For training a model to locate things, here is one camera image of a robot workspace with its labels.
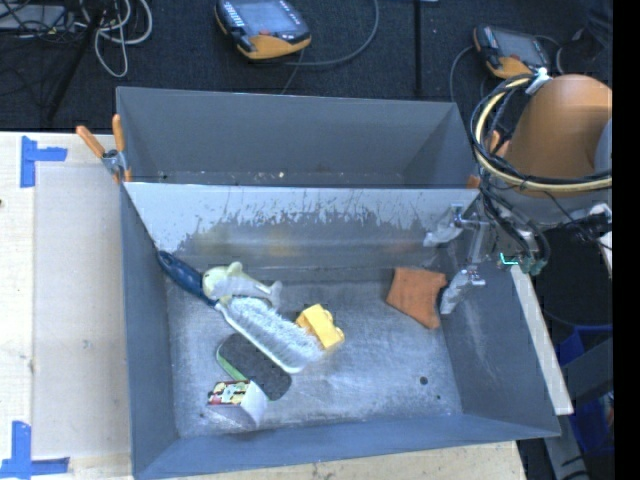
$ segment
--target white cable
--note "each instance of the white cable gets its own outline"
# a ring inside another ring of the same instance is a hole
[[[129,71],[129,58],[128,58],[127,49],[126,49],[127,45],[142,43],[143,41],[145,41],[151,35],[151,32],[153,30],[153,16],[152,16],[152,13],[151,13],[151,8],[149,7],[149,4],[147,3],[146,0],[138,0],[140,2],[140,4],[142,5],[142,7],[144,8],[144,11],[145,11],[145,14],[146,14],[146,17],[147,17],[147,27],[146,27],[144,33],[140,37],[137,37],[137,38],[134,38],[134,39],[126,39],[125,38],[124,28],[125,28],[125,26],[127,25],[127,23],[129,22],[129,20],[131,18],[132,10],[131,10],[131,2],[129,0],[123,0],[123,1],[124,1],[125,8],[126,8],[126,13],[125,13],[124,18],[120,15],[120,10],[118,8],[118,0],[114,0],[114,4],[115,4],[115,8],[116,8],[116,14],[117,14],[117,18],[118,18],[117,22],[109,24],[109,25],[101,26],[95,32],[95,36],[94,36],[94,50],[95,50],[95,54],[96,54],[96,57],[97,57],[98,61],[100,62],[102,67],[111,76],[114,76],[116,78],[124,77]],[[87,13],[86,8],[83,5],[84,0],[79,0],[79,2],[80,2],[80,7],[82,9],[82,14],[83,14],[84,18],[87,20],[87,24],[77,23],[77,25],[79,25],[81,27],[87,27],[88,23],[90,22],[90,17],[89,17],[89,15]],[[118,36],[119,37],[112,35],[116,31],[118,32]],[[124,62],[124,68],[123,68],[121,73],[116,73],[111,68],[109,68],[109,66],[107,65],[106,61],[102,57],[102,54],[100,53],[100,50],[99,50],[100,38],[102,38],[104,41],[110,41],[112,43],[116,43],[116,44],[120,45],[121,50],[122,50],[123,62]]]

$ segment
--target brush bristles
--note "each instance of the brush bristles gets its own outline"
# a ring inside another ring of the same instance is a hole
[[[302,370],[322,355],[315,336],[285,320],[262,299],[233,297],[221,311],[229,324],[290,373]]]

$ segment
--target handheld device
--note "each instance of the handheld device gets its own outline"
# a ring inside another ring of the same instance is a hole
[[[214,12],[222,31],[252,60],[289,55],[311,42],[309,27],[286,0],[218,0]]]
[[[532,35],[480,24],[473,29],[473,42],[489,71],[499,78],[550,69],[549,56]]]

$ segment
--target gray bin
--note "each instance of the gray bin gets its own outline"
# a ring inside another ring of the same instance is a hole
[[[116,104],[137,479],[559,434],[509,272],[482,264],[487,286],[438,329],[384,302],[396,266],[450,280],[463,264],[464,233],[423,245],[477,197],[455,104],[132,87]],[[206,405],[233,329],[167,279],[158,249],[200,271],[241,261],[283,282],[283,316],[321,303],[346,340],[247,429]]]

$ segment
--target yellow toy block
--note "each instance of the yellow toy block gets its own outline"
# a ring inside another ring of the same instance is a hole
[[[342,329],[333,324],[333,315],[320,304],[314,304],[300,313],[296,324],[314,334],[325,350],[344,341]]]

